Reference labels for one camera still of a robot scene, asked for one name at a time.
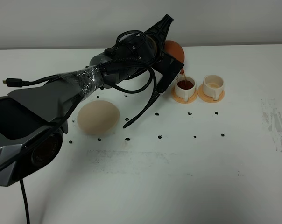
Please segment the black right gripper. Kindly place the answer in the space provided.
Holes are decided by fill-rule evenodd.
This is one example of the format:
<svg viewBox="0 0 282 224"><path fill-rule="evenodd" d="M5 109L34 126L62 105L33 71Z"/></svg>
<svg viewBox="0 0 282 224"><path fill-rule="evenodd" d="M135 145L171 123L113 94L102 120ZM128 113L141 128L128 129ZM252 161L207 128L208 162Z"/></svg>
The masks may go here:
<svg viewBox="0 0 282 224"><path fill-rule="evenodd" d="M169 67L169 56L164 50L166 37L173 18L166 14L160 21L145 31L155 50L155 60L152 64L155 70L166 70Z"/></svg>

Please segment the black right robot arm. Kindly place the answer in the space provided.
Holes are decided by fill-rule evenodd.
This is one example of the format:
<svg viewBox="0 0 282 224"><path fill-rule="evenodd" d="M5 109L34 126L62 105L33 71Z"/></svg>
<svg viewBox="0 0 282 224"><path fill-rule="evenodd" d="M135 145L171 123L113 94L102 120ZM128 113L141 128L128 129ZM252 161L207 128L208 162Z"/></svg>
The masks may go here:
<svg viewBox="0 0 282 224"><path fill-rule="evenodd" d="M97 89L119 88L123 80L158 71L170 81L173 58L164 50L173 19L165 15L145 32L120 34L114 46L93 57L81 70L35 81L8 78L13 91L0 97L0 186L10 186L48 165L58 154L67 120Z"/></svg>

